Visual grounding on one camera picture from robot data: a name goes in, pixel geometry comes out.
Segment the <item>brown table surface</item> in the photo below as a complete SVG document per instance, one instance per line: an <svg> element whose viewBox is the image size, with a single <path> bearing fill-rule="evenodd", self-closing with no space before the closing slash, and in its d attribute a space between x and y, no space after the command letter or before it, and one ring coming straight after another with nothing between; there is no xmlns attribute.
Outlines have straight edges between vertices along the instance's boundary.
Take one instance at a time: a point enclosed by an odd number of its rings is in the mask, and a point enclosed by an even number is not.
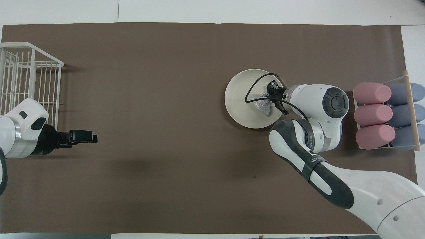
<svg viewBox="0 0 425 239"><path fill-rule="evenodd" d="M59 129L99 136L8 159L2 233L373 233L273 153L270 128L235 123L224 91L250 68L345 91L391 80L405 69L399 26L9 25L2 42L64 61ZM340 145L321 155L416 182L413 151L360 150L355 131L351 110Z"/></svg>

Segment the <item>dish rack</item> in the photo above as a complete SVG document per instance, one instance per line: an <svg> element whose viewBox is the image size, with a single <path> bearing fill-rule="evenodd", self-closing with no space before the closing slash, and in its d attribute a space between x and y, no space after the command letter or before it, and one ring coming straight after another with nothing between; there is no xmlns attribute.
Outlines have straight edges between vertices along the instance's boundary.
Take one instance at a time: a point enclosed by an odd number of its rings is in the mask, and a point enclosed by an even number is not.
<svg viewBox="0 0 425 239"><path fill-rule="evenodd" d="M409 106L409 114L410 114L410 125L412 126L412 134L413 134L413 143L414 145L404 145L404 146L398 146L398 147L394 147L390 144L386 144L384 146L381 146L379 148L400 148L400 147L408 147L408 146L414 146L414 150L415 151L421 151L420 148L420 142L419 142L419 132L418 132L418 126L416 123L416 113L415 113L415 108L414 108L414 103L413 103L413 95L412 95L412 87L410 85L410 79L409 79L409 73L408 71L403 71L403 76L384 82L384 85L387 86L391 86L394 84L399 84L399 83L404 83L405 88L406 88L406 95L407 95L407 102L408 102L408 106ZM362 104L358 104L357 101L354 99L353 97L353 101L354 101L354 109L357 110L357 108L359 106L361 106ZM388 106L392 106L390 104L388 104L387 102L382 103L384 105L388 105ZM357 130L360 130L361 126L359 124L357 124Z"/></svg>
<svg viewBox="0 0 425 239"><path fill-rule="evenodd" d="M0 52L0 114L32 98L49 113L46 123L57 129L64 63L30 43L0 43Z"/></svg>

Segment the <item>blue foam roller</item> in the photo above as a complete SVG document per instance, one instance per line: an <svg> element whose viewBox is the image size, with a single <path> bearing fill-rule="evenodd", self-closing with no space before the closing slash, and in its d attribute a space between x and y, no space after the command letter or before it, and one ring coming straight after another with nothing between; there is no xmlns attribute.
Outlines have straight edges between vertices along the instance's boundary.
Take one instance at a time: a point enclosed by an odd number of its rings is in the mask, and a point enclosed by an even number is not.
<svg viewBox="0 0 425 239"><path fill-rule="evenodd" d="M425 107L423 105L414 104L416 123L425 120ZM393 117L387 122L389 126L400 128L410 125L409 105L397 105L391 107Z"/></svg>
<svg viewBox="0 0 425 239"><path fill-rule="evenodd" d="M425 125L418 125L418 132L419 132L419 142L420 144L424 144L425 143ZM413 149L414 146L413 145L413 133L412 133L412 126L406 126L403 128L398 128L396 129L396 137L394 138L394 140L391 142L391 144L394 147L399 147L402 146L400 148L397 148L399 150L409 150L409 149Z"/></svg>
<svg viewBox="0 0 425 239"><path fill-rule="evenodd" d="M421 84L411 83L413 102L422 100L425 97L425 87ZM407 104L407 94L404 83L390 86L391 98L387 101L390 105L405 105Z"/></svg>

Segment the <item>pink foam roller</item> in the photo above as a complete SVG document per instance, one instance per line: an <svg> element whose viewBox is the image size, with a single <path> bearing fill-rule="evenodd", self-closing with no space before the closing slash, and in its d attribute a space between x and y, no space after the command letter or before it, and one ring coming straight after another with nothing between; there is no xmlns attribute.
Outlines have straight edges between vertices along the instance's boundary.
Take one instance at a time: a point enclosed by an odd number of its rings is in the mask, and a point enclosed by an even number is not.
<svg viewBox="0 0 425 239"><path fill-rule="evenodd" d="M362 105L354 112L354 119L362 127L381 125L393 117L393 111L388 105Z"/></svg>
<svg viewBox="0 0 425 239"><path fill-rule="evenodd" d="M379 148L393 141L396 132L389 125L373 125L361 128L356 133L357 144L363 149Z"/></svg>
<svg viewBox="0 0 425 239"><path fill-rule="evenodd" d="M359 104L380 104L390 99L391 89L383 84L363 82L354 88L353 97Z"/></svg>

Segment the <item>white plate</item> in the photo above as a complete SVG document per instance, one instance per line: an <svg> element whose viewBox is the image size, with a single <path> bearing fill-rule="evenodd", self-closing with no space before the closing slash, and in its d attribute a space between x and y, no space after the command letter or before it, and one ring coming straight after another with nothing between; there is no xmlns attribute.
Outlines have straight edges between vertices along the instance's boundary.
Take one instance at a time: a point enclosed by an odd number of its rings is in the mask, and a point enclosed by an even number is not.
<svg viewBox="0 0 425 239"><path fill-rule="evenodd" d="M230 116L240 125L247 128L264 128L276 122L282 112L280 112L272 103L270 114L267 116L258 110L254 102L246 103L245 96L252 84L262 75L267 74L267 71L260 69L250 69L240 72L235 75L229 82L224 94L227 111ZM278 85L281 83L272 75L263 77L248 96L248 100L260 97L267 89L267 84L276 80Z"/></svg>

